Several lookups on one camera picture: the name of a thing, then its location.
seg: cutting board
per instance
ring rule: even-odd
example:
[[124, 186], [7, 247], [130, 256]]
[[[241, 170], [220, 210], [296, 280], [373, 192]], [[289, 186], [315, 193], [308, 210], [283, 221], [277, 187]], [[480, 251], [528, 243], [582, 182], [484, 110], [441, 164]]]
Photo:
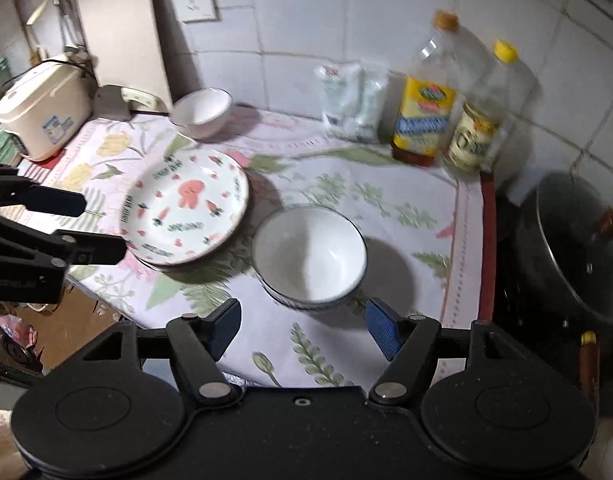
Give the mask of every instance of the cutting board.
[[[153, 0], [75, 1], [99, 85], [147, 92], [158, 98], [156, 111], [171, 112]], [[149, 110], [138, 103], [132, 108]]]

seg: pot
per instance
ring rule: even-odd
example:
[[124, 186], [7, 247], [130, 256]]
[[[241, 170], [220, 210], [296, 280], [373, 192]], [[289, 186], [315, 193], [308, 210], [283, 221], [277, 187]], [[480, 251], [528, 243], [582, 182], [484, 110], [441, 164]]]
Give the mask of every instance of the pot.
[[563, 319], [613, 324], [613, 209], [586, 180], [545, 177], [520, 208], [520, 270]]

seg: yellow bottle cap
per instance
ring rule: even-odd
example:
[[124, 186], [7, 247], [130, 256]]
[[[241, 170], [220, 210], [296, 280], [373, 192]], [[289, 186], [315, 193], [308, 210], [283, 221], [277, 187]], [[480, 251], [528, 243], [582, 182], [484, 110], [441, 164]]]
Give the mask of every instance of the yellow bottle cap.
[[595, 343], [595, 332], [585, 332], [583, 334], [583, 345], [588, 345], [589, 343]]
[[515, 47], [503, 40], [498, 40], [495, 42], [493, 53], [495, 54], [496, 58], [507, 64], [513, 63], [516, 59], [518, 59], [518, 51], [515, 49]]

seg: metal rivet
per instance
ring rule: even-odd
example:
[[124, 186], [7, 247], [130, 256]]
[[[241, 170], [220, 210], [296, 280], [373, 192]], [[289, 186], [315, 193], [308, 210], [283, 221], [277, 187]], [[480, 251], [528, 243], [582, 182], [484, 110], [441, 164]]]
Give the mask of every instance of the metal rivet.
[[400, 383], [382, 383], [378, 384], [375, 393], [383, 399], [397, 399], [402, 397], [407, 392], [407, 387]]
[[231, 393], [231, 386], [228, 383], [206, 383], [200, 386], [198, 390], [202, 397], [207, 399], [220, 399]]
[[60, 258], [51, 258], [51, 265], [54, 267], [59, 267], [60, 269], [66, 267], [65, 261], [61, 260]]

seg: floral tablecloth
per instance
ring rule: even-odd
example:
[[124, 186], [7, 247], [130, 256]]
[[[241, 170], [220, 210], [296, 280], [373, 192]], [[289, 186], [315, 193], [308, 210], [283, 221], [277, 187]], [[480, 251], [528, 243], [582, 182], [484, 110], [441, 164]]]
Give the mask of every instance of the floral tablecloth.
[[[262, 384], [368, 389], [387, 361], [368, 334], [362, 303], [376, 296], [400, 314], [421, 312], [444, 326], [467, 328], [477, 317], [483, 248], [478, 182], [456, 184], [440, 169], [399, 164], [380, 146], [330, 139], [318, 121], [236, 108], [214, 142], [246, 168], [254, 207], [239, 236], [183, 275], [146, 268], [130, 253], [117, 266], [72, 267], [73, 280], [147, 328], [184, 312], [206, 316], [226, 298], [242, 304], [242, 327], [222, 357], [223, 370]], [[193, 144], [168, 118], [137, 115], [130, 123], [96, 119], [72, 140], [45, 185], [81, 192], [79, 218], [26, 212], [21, 222], [117, 234], [126, 191], [164, 156]], [[349, 305], [309, 316], [272, 300], [251, 268], [256, 225], [270, 212], [314, 203], [346, 215], [362, 232], [369, 264]], [[441, 362], [437, 377], [461, 363]]]

